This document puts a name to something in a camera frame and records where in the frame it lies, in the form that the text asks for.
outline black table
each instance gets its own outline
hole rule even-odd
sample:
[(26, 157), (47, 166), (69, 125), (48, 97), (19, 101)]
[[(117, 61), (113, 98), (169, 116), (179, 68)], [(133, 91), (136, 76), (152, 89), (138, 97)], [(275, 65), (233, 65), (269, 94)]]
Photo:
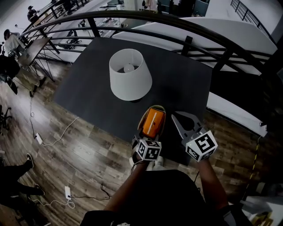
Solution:
[[(121, 49), (143, 54), (153, 79), (151, 90), (139, 102), (117, 98), (110, 88), (109, 60)], [(174, 111), (195, 114), (206, 109), (212, 68), (182, 55), (150, 45), (113, 38), (95, 38), (81, 53), (55, 92), (54, 101), (125, 141), (131, 142), (144, 112), (152, 105), (166, 109), (161, 155), (187, 165), (189, 155), (171, 120)]]
[[(23, 65), (23, 66), (31, 66), (33, 62), (35, 62), (43, 71), (44, 73), (54, 82), (53, 76), (51, 74), (51, 71), (49, 69), (49, 65), (48, 65), (48, 59), (46, 57), (45, 51), (44, 54), (40, 53), (43, 48), (46, 46), (46, 44), (50, 41), (51, 38), (40, 38), (40, 39), (36, 39), (32, 42), (32, 44), (25, 49), (25, 51), (23, 52), (23, 54), (18, 58), (18, 62)], [(43, 59), (46, 60), (47, 66), (48, 66), (48, 71), (46, 70), (46, 68), (43, 66), (42, 62), (39, 60), (39, 62), (41, 63), (42, 67), (39, 65), (38, 62), (36, 62), (36, 57), (38, 55), (41, 55), (41, 57), (43, 57)], [(36, 75), (38, 75), (36, 68), (32, 68), (31, 69), (34, 71), (34, 73)]]

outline white lampshade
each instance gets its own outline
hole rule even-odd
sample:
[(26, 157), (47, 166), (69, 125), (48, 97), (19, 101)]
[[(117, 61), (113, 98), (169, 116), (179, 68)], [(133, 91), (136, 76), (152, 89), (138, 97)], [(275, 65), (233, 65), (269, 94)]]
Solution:
[(115, 53), (109, 61), (109, 71), (111, 90), (119, 99), (138, 100), (151, 88), (152, 78), (145, 59), (135, 49), (122, 49)]

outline power cord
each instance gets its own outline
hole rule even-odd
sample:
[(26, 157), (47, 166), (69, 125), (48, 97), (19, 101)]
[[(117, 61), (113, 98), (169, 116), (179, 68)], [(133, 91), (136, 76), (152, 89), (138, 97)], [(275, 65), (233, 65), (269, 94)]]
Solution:
[(62, 204), (62, 205), (64, 205), (64, 206), (67, 206), (68, 205), (68, 207), (70, 207), (71, 209), (74, 209), (75, 208), (75, 203), (74, 202), (72, 202), (72, 201), (70, 201), (70, 200), (68, 200), (68, 202), (66, 203), (66, 204), (64, 204), (64, 203), (61, 203), (61, 202), (59, 202), (59, 201), (57, 201), (57, 200), (53, 200), (50, 204), (45, 204), (45, 205), (43, 205), (42, 204), (42, 202), (41, 201), (39, 201), (39, 200), (31, 200), (31, 201), (33, 201), (33, 202), (35, 202), (35, 201), (38, 201), (42, 206), (51, 206), (51, 204), (53, 203), (53, 202), (57, 202), (57, 203), (60, 203), (60, 204)]
[(32, 124), (31, 118), (34, 118), (34, 112), (31, 111), (31, 107), (30, 107), (30, 122), (31, 122), (31, 128), (32, 128), (33, 137), (35, 139), (36, 136), (34, 135), (34, 126)]
[[(16, 81), (18, 84), (22, 85), (23, 87), (25, 87), (30, 92), (30, 90), (26, 86), (24, 86), (22, 83), (18, 82), (17, 80), (14, 80), (14, 81)], [(31, 122), (33, 137), (35, 139), (36, 136), (34, 135), (34, 126), (33, 126), (32, 121), (31, 121), (31, 118), (34, 118), (34, 112), (31, 111), (31, 106), (32, 106), (32, 97), (31, 97), (31, 103), (30, 103), (30, 122)]]
[(69, 198), (77, 198), (77, 199), (81, 199), (81, 198), (87, 198), (87, 199), (95, 199), (95, 200), (98, 200), (98, 201), (102, 201), (102, 200), (109, 200), (112, 196), (109, 195), (109, 193), (107, 191), (105, 191), (103, 189), (103, 184), (101, 184), (100, 186), (100, 189), (105, 192), (105, 194), (108, 196), (107, 198), (102, 198), (102, 199), (97, 199), (95, 197), (90, 197), (90, 196), (68, 196)]
[(194, 183), (195, 183), (196, 179), (198, 178), (198, 175), (199, 175), (199, 171), (198, 171), (198, 173), (196, 174), (196, 177), (195, 177)]
[(136, 162), (136, 163), (132, 166), (132, 169), (131, 169), (130, 174), (133, 173), (135, 165), (140, 164), (140, 163), (142, 163), (143, 161), (144, 161), (144, 160), (140, 160), (140, 161)]
[(53, 144), (44, 144), (44, 143), (42, 142), (42, 145), (43, 145), (43, 146), (53, 146), (57, 141), (59, 141), (59, 140), (62, 139), (64, 133), (65, 133), (66, 130), (67, 130), (67, 128), (64, 130), (62, 136), (61, 136), (58, 140), (56, 140)]
[[(103, 192), (105, 192), (105, 194), (108, 196), (107, 198), (103, 198), (103, 199), (97, 199), (97, 198), (95, 198), (95, 197), (90, 197), (90, 196), (68, 196), (69, 198), (77, 198), (77, 199), (80, 199), (80, 198), (88, 198), (88, 199), (95, 199), (95, 200), (98, 200), (98, 201), (102, 201), (102, 200), (109, 200), (112, 196), (111, 195), (109, 195), (109, 193), (107, 192), (107, 191), (105, 191), (104, 189), (103, 189), (103, 184), (101, 184), (100, 185), (100, 189), (103, 191)], [(35, 202), (35, 201), (38, 201), (42, 206), (51, 206), (51, 204), (53, 203), (53, 202), (57, 202), (57, 203), (60, 203), (60, 204), (62, 204), (62, 205), (64, 205), (64, 206), (68, 206), (68, 207), (70, 207), (71, 209), (74, 209), (75, 208), (75, 203), (74, 202), (72, 202), (72, 201), (70, 201), (70, 200), (68, 200), (68, 202), (66, 203), (66, 204), (64, 204), (64, 203), (61, 203), (61, 202), (59, 202), (59, 201), (57, 201), (57, 200), (53, 200), (50, 204), (42, 204), (42, 202), (41, 201), (39, 201), (39, 200), (32, 200), (31, 199), (31, 201), (33, 201), (33, 202)]]

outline orange block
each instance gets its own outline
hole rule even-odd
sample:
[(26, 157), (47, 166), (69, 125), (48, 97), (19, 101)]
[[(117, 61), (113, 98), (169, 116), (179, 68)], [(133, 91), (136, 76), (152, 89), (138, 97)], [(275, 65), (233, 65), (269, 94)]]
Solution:
[(154, 139), (161, 128), (164, 115), (165, 112), (150, 108), (143, 125), (142, 134)]

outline light bulb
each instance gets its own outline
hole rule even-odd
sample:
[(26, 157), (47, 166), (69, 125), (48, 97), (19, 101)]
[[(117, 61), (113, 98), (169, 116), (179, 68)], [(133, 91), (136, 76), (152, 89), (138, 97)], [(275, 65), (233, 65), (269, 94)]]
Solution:
[(133, 65), (131, 65), (131, 64), (126, 64), (126, 65), (124, 66), (124, 72), (125, 72), (125, 73), (132, 72), (132, 71), (134, 71)]

